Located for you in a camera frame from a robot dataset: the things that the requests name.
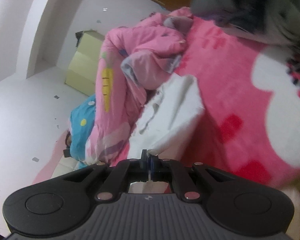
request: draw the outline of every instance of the gray fabric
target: gray fabric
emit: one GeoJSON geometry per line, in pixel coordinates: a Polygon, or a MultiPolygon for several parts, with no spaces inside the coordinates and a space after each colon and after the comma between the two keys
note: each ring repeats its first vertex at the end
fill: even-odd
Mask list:
{"type": "MultiPolygon", "coordinates": [[[[200,17],[213,14],[229,17],[229,13],[238,13],[240,4],[235,0],[192,0],[191,10],[200,17]]],[[[265,0],[264,29],[257,28],[247,32],[236,25],[223,25],[223,31],[229,35],[276,45],[300,46],[300,0],[265,0]]]]}
{"type": "Polygon", "coordinates": [[[140,85],[140,83],[137,80],[136,75],[133,72],[133,69],[131,67],[131,58],[130,57],[126,57],[122,62],[121,62],[121,70],[123,72],[123,74],[131,79],[136,85],[140,85]]]}
{"type": "Polygon", "coordinates": [[[255,33],[264,31],[265,1],[266,0],[192,0],[194,14],[215,20],[219,27],[235,26],[245,32],[255,33]]]}
{"type": "Polygon", "coordinates": [[[174,59],[171,60],[171,62],[169,62],[165,71],[171,74],[179,66],[181,59],[182,55],[177,55],[174,59]]]}
{"type": "Polygon", "coordinates": [[[191,29],[193,20],[185,16],[172,16],[163,22],[163,25],[181,32],[183,35],[187,35],[191,29]]]}
{"type": "Polygon", "coordinates": [[[104,149],[99,156],[100,160],[106,161],[107,160],[107,156],[110,156],[111,154],[114,154],[115,152],[119,152],[123,146],[124,146],[125,141],[121,140],[120,142],[118,142],[115,145],[112,145],[106,149],[104,149]]]}

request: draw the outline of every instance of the yellow cardboard box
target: yellow cardboard box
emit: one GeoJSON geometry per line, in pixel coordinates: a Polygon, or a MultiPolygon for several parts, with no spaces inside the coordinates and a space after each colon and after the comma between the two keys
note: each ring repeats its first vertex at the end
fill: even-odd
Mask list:
{"type": "Polygon", "coordinates": [[[69,65],[66,84],[91,96],[95,93],[99,54],[104,36],[95,31],[84,32],[69,65]]]}

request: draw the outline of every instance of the pink comforter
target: pink comforter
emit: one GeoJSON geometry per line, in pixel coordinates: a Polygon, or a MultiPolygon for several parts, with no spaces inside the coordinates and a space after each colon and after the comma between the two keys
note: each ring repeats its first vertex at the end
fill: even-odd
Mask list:
{"type": "Polygon", "coordinates": [[[289,52],[197,17],[186,40],[176,73],[197,78],[205,114],[182,163],[274,187],[300,176],[300,87],[286,73],[289,52]]]}
{"type": "MultiPolygon", "coordinates": [[[[96,78],[95,123],[86,143],[88,165],[117,156],[146,102],[146,91],[169,78],[172,58],[186,49],[186,41],[181,32],[163,22],[179,15],[191,16],[188,8],[168,16],[157,13],[134,28],[107,33],[96,78]]],[[[179,22],[175,27],[183,31],[179,22]]]]}

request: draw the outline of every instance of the gray cloth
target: gray cloth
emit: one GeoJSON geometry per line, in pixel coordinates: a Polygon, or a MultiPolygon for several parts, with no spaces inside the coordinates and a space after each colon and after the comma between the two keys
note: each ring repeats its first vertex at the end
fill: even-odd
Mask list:
{"type": "MultiPolygon", "coordinates": [[[[167,64],[164,66],[164,71],[171,74],[180,64],[182,59],[181,55],[177,55],[174,58],[167,58],[167,64]]],[[[132,67],[132,60],[131,57],[128,56],[126,57],[122,62],[121,62],[121,70],[123,74],[126,76],[126,78],[131,79],[137,86],[140,85],[140,82],[138,81],[132,67]]]]}
{"type": "Polygon", "coordinates": [[[199,17],[214,19],[229,35],[268,44],[300,46],[300,0],[192,0],[191,10],[199,17]],[[254,16],[262,12],[262,25],[257,22],[245,25],[253,23],[258,18],[254,16]],[[227,20],[218,21],[218,17],[227,20]]]}
{"type": "Polygon", "coordinates": [[[172,28],[181,32],[183,35],[187,35],[191,29],[193,20],[185,16],[172,16],[163,22],[163,26],[172,28]]]}

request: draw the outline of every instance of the bed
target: bed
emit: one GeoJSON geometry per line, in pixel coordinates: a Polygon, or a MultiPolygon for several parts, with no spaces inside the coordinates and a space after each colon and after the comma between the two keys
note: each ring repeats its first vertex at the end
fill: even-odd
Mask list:
{"type": "MultiPolygon", "coordinates": [[[[299,177],[300,87],[286,73],[291,51],[229,36],[198,17],[186,41],[175,73],[197,78],[205,112],[181,162],[272,187],[299,177]]],[[[125,158],[129,144],[112,164],[125,158]]]]}

